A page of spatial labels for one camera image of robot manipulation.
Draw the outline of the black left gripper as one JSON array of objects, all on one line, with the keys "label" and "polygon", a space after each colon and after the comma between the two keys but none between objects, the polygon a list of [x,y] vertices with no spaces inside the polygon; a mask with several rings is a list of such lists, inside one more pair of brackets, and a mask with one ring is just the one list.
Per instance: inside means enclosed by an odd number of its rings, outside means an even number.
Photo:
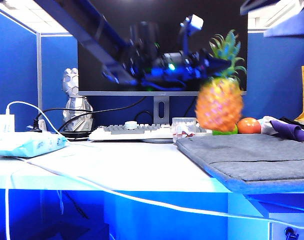
[{"label": "black left gripper", "polygon": [[197,55],[183,56],[182,52],[164,53],[151,66],[143,69],[140,85],[154,90],[185,90],[195,80],[206,79],[229,68],[231,60],[207,54],[204,59]]}]

